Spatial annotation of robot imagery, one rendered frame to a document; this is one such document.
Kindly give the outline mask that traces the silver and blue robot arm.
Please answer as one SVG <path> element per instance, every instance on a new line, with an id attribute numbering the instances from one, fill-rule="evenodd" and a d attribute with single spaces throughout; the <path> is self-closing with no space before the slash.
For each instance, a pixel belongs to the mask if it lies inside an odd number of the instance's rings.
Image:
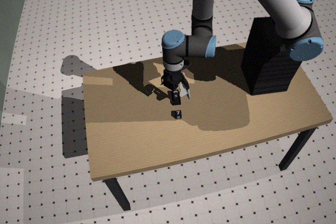
<path id="1" fill-rule="evenodd" d="M 323 39 L 312 10 L 315 0 L 258 0 L 270 15 L 263 32 L 274 45 L 286 48 L 293 61 L 308 61 L 320 55 Z M 170 30 L 162 37 L 163 66 L 182 71 L 191 66 L 184 57 L 212 58 L 216 36 L 213 36 L 214 0 L 193 0 L 192 35 Z M 313 20 L 314 19 L 314 20 Z"/>

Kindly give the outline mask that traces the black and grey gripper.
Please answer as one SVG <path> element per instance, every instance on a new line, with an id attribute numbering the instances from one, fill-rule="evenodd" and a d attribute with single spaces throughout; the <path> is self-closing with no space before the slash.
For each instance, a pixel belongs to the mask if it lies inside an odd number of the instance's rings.
<path id="1" fill-rule="evenodd" d="M 167 69 L 163 70 L 164 75 L 161 77 L 161 85 L 175 91 L 178 86 L 180 88 L 180 97 L 183 97 L 187 94 L 187 97 L 190 99 L 190 88 L 188 81 L 185 79 L 183 73 L 180 70 L 178 71 L 169 71 Z M 166 77 L 167 74 L 167 77 Z M 181 84 L 180 84 L 181 82 Z M 179 85 L 180 84 L 180 85 Z"/>

